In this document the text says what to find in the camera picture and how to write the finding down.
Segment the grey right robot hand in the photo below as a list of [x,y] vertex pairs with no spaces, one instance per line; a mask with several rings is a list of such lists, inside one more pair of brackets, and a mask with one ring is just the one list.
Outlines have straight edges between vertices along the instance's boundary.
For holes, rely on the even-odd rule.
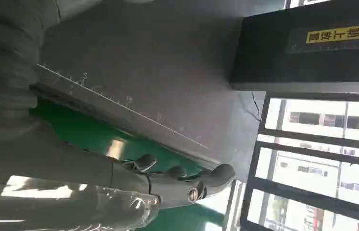
[[129,231],[167,208],[222,192],[235,179],[221,164],[188,176],[150,172],[155,159],[119,161],[61,141],[50,128],[0,130],[0,231]]

